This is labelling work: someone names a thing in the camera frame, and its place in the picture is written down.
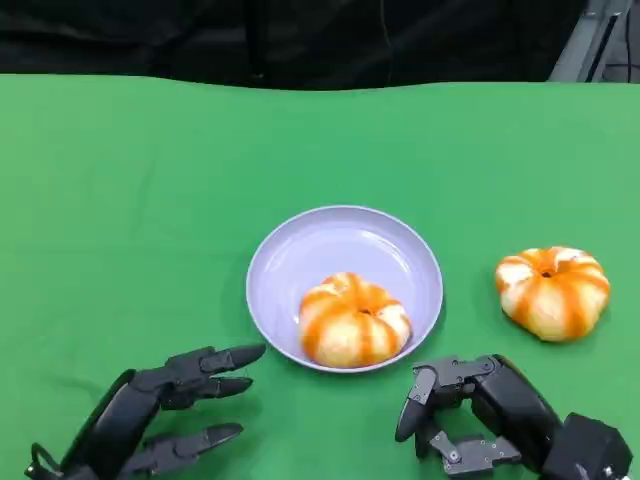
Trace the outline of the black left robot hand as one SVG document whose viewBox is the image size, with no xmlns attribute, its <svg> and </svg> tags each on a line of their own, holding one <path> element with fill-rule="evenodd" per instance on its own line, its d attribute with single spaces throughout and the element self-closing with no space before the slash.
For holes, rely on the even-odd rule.
<svg viewBox="0 0 640 480">
<path fill-rule="evenodd" d="M 205 347 L 169 358 L 161 367 L 121 374 L 80 429 L 60 472 L 65 479 L 148 477 L 190 466 L 201 455 L 243 432 L 238 423 L 206 427 L 189 435 L 145 438 L 162 411 L 187 410 L 199 400 L 241 394 L 248 377 L 225 377 L 262 357 L 262 344 L 216 350 Z"/>
</svg>

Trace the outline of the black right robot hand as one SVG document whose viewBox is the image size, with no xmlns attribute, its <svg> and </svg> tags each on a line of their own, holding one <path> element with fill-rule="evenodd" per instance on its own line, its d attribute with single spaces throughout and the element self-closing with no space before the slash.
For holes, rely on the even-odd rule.
<svg viewBox="0 0 640 480">
<path fill-rule="evenodd" d="M 416 364 L 413 384 L 396 426 L 395 440 L 414 439 L 415 455 L 439 453 L 451 478 L 492 474 L 503 464 L 540 473 L 561 421 L 531 382 L 498 354 L 461 360 L 456 356 Z M 454 442 L 436 413 L 471 402 L 475 417 L 493 434 Z"/>
</svg>

